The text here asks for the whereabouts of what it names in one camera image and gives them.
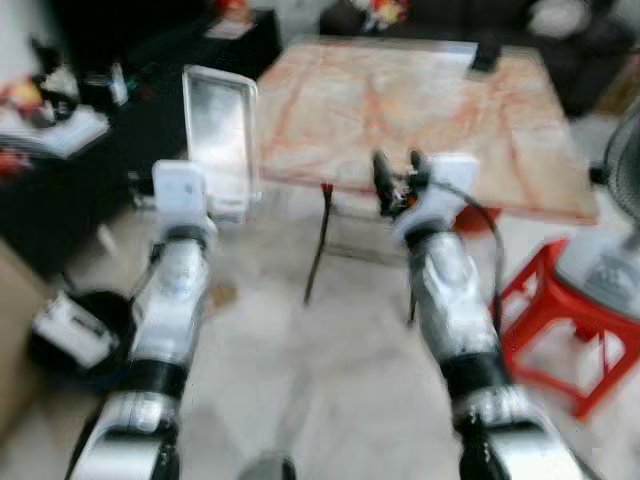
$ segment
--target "table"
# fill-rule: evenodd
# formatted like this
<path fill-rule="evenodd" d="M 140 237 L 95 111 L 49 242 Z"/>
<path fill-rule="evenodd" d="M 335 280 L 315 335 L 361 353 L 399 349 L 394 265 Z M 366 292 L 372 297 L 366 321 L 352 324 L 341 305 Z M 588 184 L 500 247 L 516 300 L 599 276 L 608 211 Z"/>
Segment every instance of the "table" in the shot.
<path fill-rule="evenodd" d="M 470 153 L 481 164 L 472 194 L 484 205 L 595 220 L 587 172 L 537 52 L 505 48 L 494 73 L 474 78 L 475 50 L 457 42 L 319 40 L 289 48 L 262 77 L 262 172 L 322 186 L 318 254 L 333 190 L 372 192 L 376 149 L 396 171 L 407 170 L 412 148 Z"/>

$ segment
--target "robotic arm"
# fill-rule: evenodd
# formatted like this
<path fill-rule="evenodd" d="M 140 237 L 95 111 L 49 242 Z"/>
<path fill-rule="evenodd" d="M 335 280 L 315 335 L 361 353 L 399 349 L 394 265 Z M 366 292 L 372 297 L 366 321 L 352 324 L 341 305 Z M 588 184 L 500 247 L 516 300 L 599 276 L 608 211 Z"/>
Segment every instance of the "robotic arm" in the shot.
<path fill-rule="evenodd" d="M 376 154 L 374 180 L 382 215 L 394 220 L 396 237 L 409 249 L 421 333 L 446 381 L 463 445 L 461 480 L 588 478 L 526 390 L 510 378 L 475 265 L 449 231 L 463 200 L 429 188 L 435 181 L 468 191 L 477 161 L 451 156 L 427 165 L 413 152 L 411 163 L 414 172 L 398 176 Z M 397 188 L 397 180 L 407 187 Z"/>
<path fill-rule="evenodd" d="M 66 480 L 178 480 L 179 408 L 209 290 L 213 237 L 204 181 L 189 162 L 158 162 L 160 240 L 136 295 L 124 380 L 81 435 Z"/>
<path fill-rule="evenodd" d="M 461 480 L 589 478 L 526 391 L 511 381 L 475 266 L 449 232 L 461 201 L 428 188 L 435 180 L 468 190 L 475 160 L 448 158 L 428 166 L 414 153 L 412 163 L 414 173 L 400 178 L 408 189 L 400 190 L 399 177 L 377 155 L 375 183 L 382 214 L 393 218 L 410 252 L 422 335 L 446 380 L 463 445 Z M 205 257 L 213 227 L 204 181 L 192 164 L 159 162 L 154 186 L 161 235 L 132 303 L 137 331 L 127 374 L 86 424 L 65 480 L 179 479 L 179 408 L 208 291 Z"/>

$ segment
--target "floor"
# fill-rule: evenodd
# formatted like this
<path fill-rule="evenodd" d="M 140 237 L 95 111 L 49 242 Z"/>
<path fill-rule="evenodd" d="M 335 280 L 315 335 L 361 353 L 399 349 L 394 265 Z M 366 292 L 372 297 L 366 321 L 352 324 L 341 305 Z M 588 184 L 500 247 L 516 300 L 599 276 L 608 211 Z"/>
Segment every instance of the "floor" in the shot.
<path fill-rule="evenodd" d="M 598 158 L 613 122 L 591 117 L 574 125 L 585 154 Z M 604 192 L 602 223 L 628 226 Z M 374 210 L 370 201 L 339 204 Z M 304 282 L 322 212 L 319 192 L 267 186 L 255 225 L 223 231 L 213 266 L 219 284 L 238 287 L 237 301 L 203 327 L 183 403 L 184 480 L 234 479 L 265 451 L 286 451 L 301 479 L 458 478 L 458 444 L 448 400 L 417 331 L 408 331 L 403 267 L 326 257 L 312 304 Z M 70 273 L 85 288 L 132 288 L 144 268 L 149 217 L 128 212 L 115 221 L 110 253 L 96 242 Z M 507 276 L 544 238 L 578 227 L 504 216 Z M 332 224 L 343 242 L 391 251 L 379 224 Z M 490 237 L 468 239 L 487 293 Z M 552 351 L 551 363 L 580 355 L 577 344 Z M 570 443 L 609 480 L 637 478 L 640 468 L 640 377 L 634 375 L 592 419 L 576 423 L 562 400 L 540 396 Z M 52 389 L 0 450 L 1 480 L 63 478 L 85 416 L 96 399 Z"/>

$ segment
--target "stool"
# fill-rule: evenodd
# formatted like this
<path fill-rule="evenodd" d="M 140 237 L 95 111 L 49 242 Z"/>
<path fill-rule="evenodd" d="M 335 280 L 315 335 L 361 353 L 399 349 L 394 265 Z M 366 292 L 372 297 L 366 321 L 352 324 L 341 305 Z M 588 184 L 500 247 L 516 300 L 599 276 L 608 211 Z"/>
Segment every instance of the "stool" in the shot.
<path fill-rule="evenodd" d="M 502 293 L 503 302 L 515 292 L 530 300 L 528 307 L 503 334 L 502 347 L 505 362 L 514 377 L 568 395 L 575 401 L 574 416 L 583 421 L 640 359 L 640 323 L 597 303 L 559 278 L 556 266 L 568 244 L 569 240 L 561 239 L 542 247 Z M 533 275 L 536 275 L 537 288 L 533 295 L 528 295 L 527 281 Z M 599 337 L 603 375 L 588 395 L 574 385 L 517 363 L 519 352 L 561 318 L 571 319 L 579 339 L 590 341 Z M 617 336 L 625 349 L 612 368 L 607 360 L 606 332 Z"/>

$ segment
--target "wire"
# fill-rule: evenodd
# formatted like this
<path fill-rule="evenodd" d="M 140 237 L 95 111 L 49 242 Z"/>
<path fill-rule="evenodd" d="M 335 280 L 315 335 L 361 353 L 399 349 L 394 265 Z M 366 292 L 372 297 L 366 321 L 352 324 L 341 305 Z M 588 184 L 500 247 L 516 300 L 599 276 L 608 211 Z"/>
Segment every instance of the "wire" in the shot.
<path fill-rule="evenodd" d="M 498 336 L 500 336 L 500 329 L 502 326 L 502 299 L 500 294 L 502 292 L 502 278 L 504 276 L 504 242 L 502 235 L 498 230 L 496 222 L 489 215 L 487 207 L 482 205 L 477 199 L 469 195 L 462 190 L 459 190 L 448 183 L 441 182 L 429 182 L 429 186 L 435 186 L 441 190 L 445 190 L 453 195 L 462 198 L 467 205 L 473 207 L 487 222 L 493 237 L 496 242 L 496 257 L 495 257 L 495 277 L 493 283 L 493 327 L 496 330 Z"/>

